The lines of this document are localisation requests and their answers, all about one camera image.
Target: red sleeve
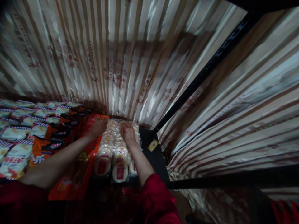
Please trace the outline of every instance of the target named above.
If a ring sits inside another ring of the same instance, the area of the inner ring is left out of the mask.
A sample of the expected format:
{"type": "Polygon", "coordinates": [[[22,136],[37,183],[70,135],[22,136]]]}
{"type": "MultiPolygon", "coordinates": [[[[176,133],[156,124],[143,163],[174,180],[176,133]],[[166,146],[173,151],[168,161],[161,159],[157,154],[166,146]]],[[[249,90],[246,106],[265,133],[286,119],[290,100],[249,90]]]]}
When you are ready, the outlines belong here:
{"type": "Polygon", "coordinates": [[[157,174],[152,174],[143,186],[138,203],[145,214],[145,223],[181,223],[175,199],[157,174]]]}
{"type": "Polygon", "coordinates": [[[5,209],[6,223],[36,223],[47,201],[47,191],[17,180],[0,185],[0,207],[5,209]]]}

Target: hand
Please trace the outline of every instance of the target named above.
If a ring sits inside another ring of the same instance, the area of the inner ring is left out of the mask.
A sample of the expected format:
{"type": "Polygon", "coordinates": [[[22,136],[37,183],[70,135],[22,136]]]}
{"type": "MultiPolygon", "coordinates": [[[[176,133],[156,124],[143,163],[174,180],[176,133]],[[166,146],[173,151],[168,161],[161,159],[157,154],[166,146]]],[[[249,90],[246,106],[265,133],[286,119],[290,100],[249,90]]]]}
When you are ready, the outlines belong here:
{"type": "Polygon", "coordinates": [[[108,121],[104,119],[96,120],[88,135],[90,135],[93,139],[99,137],[106,131],[107,123],[108,121]]]}
{"type": "Polygon", "coordinates": [[[132,124],[122,123],[120,133],[128,147],[130,147],[131,144],[136,142],[136,134],[132,124]]]}

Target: black metal frame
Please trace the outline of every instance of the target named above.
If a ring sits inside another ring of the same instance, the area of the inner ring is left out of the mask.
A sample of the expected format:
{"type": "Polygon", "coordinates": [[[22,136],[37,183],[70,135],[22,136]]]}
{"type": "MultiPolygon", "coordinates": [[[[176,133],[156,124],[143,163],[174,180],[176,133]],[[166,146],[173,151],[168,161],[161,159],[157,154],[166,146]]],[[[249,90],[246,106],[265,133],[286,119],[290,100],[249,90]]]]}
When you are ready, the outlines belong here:
{"type": "MultiPolygon", "coordinates": [[[[182,93],[166,115],[154,128],[157,133],[169,119],[183,106],[188,98],[211,75],[217,66],[232,52],[243,37],[268,12],[283,10],[299,6],[299,1],[291,0],[228,0],[229,2],[248,11],[243,20],[232,31],[209,62],[199,72],[187,89],[182,93]]],[[[299,186],[299,165],[261,169],[236,174],[194,178],[189,180],[173,181],[169,183],[171,189],[199,189],[223,187],[286,187],[299,186]]]]}

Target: fabric wall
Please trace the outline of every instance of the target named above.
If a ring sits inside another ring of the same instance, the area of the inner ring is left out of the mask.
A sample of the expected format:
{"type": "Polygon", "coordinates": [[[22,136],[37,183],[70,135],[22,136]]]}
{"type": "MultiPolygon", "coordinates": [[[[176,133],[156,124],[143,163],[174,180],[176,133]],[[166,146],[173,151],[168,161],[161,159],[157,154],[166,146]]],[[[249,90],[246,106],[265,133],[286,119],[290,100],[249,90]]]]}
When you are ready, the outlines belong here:
{"type": "MultiPolygon", "coordinates": [[[[245,14],[224,0],[13,1],[0,18],[0,96],[154,127],[245,14]]],[[[297,163],[298,16],[265,16],[160,130],[171,178],[297,163]]],[[[249,221],[243,192],[182,193],[207,220],[249,221]]]]}

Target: shelf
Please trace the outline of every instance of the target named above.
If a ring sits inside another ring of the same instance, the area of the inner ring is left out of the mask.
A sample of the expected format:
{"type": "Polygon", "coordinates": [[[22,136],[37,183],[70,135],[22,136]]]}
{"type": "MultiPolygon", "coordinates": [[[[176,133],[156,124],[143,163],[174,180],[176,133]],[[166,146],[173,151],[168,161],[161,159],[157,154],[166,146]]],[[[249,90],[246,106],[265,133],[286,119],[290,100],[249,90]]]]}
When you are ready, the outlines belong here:
{"type": "MultiPolygon", "coordinates": [[[[157,138],[157,135],[154,131],[148,130],[148,129],[140,129],[140,138],[141,138],[141,148],[143,149],[143,153],[152,165],[155,172],[159,175],[162,181],[165,182],[165,184],[168,186],[170,180],[168,176],[168,172],[165,165],[165,160],[162,155],[160,144],[155,148],[154,151],[148,150],[148,146],[150,143],[157,138]]],[[[106,179],[101,179],[96,177],[96,175],[92,174],[89,180],[89,186],[88,187],[97,187],[102,186],[115,186],[115,187],[133,187],[133,186],[139,186],[139,179],[138,177],[130,178],[128,182],[123,183],[113,183],[110,184],[111,181],[111,174],[106,179]]]]}

